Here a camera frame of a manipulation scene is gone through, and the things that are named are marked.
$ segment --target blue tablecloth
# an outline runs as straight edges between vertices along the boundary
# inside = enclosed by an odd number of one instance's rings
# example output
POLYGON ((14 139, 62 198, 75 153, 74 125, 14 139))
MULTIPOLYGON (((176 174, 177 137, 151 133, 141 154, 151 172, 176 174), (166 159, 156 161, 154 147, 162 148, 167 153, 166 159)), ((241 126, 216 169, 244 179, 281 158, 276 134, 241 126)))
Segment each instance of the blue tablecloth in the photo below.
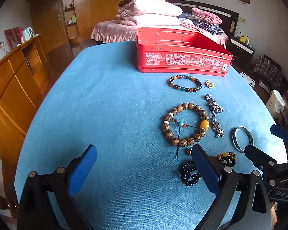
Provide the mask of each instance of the blue tablecloth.
MULTIPOLYGON (((231 131, 247 127, 254 145, 278 163, 287 162, 283 141, 270 133, 274 121, 249 84, 229 67, 225 77, 193 75, 203 89, 186 93, 170 88, 166 81, 173 73, 140 73, 136 69, 135 42, 103 44, 83 50, 61 75, 40 106, 29 128, 20 154, 15 188, 20 200, 30 171, 52 173, 80 156, 89 144, 98 157, 75 201, 94 229, 194 229, 215 196, 201 179, 187 187, 178 167, 190 159, 163 136, 163 117, 184 102, 200 105, 211 116, 206 94, 224 107, 217 120, 225 137, 215 138, 209 129, 200 145, 208 155, 233 151, 234 170, 250 173, 255 167, 233 146, 231 131), (204 82, 210 79, 215 88, 204 82)), ((177 84, 193 87, 190 80, 177 84)), ((176 116, 190 125, 200 122, 193 111, 176 116)), ((171 129, 178 135, 178 128, 171 129)), ((183 128, 181 137, 194 134, 183 128)), ((242 146, 248 144, 243 132, 242 146)), ((239 193, 223 219, 228 222, 239 193)), ((51 196, 59 222, 67 228, 54 196, 51 196)))

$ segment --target bed headboard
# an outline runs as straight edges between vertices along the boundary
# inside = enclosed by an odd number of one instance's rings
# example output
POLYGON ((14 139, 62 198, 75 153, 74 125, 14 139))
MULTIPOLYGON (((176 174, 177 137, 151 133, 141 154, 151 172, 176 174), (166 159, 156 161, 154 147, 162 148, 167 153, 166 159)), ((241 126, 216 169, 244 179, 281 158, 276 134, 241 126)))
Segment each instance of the bed headboard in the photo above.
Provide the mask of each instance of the bed headboard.
POLYGON ((229 38, 234 37, 234 33, 239 18, 238 13, 207 3, 184 1, 184 0, 167 0, 167 1, 169 3, 181 7, 184 13, 191 14, 191 9, 193 7, 196 7, 201 10, 209 11, 216 14, 218 17, 222 19, 222 24, 220 25, 220 28, 224 30, 224 32, 227 34, 229 38))

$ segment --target nightstand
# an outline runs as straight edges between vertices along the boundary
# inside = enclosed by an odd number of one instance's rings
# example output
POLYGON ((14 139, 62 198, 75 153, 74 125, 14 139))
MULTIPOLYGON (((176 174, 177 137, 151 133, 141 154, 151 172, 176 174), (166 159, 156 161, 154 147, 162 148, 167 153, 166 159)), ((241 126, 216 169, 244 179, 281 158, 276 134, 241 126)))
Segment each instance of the nightstand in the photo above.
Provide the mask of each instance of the nightstand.
POLYGON ((249 70, 255 52, 254 48, 241 43, 237 38, 231 38, 227 51, 233 55, 233 64, 240 66, 243 70, 249 70))

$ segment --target red tin box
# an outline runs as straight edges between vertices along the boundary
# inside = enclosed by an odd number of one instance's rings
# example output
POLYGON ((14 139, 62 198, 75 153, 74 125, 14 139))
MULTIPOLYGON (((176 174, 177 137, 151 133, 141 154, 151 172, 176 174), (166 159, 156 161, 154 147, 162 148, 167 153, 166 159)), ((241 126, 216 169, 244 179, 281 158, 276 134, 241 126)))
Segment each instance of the red tin box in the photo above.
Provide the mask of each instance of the red tin box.
POLYGON ((201 33, 152 27, 137 29, 137 69, 143 73, 225 76, 232 57, 201 33))

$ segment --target blue gripper pad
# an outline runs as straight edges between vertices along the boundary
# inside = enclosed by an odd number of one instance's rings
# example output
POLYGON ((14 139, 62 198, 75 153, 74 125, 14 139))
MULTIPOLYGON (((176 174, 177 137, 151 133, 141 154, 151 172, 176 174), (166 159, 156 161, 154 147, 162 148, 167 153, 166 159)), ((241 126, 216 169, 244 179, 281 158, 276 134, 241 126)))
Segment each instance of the blue gripper pad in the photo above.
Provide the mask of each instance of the blue gripper pad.
POLYGON ((94 145, 90 145, 81 157, 75 158, 68 165, 68 194, 73 197, 78 193, 90 173, 97 159, 97 149, 94 145))
POLYGON ((211 165, 209 156, 199 144, 195 144, 192 147, 191 157, 208 190, 218 196, 220 192, 219 182, 221 181, 221 176, 211 165))
POLYGON ((285 140, 286 142, 288 142, 288 130, 274 124, 270 127, 270 132, 274 136, 277 136, 277 137, 285 140))

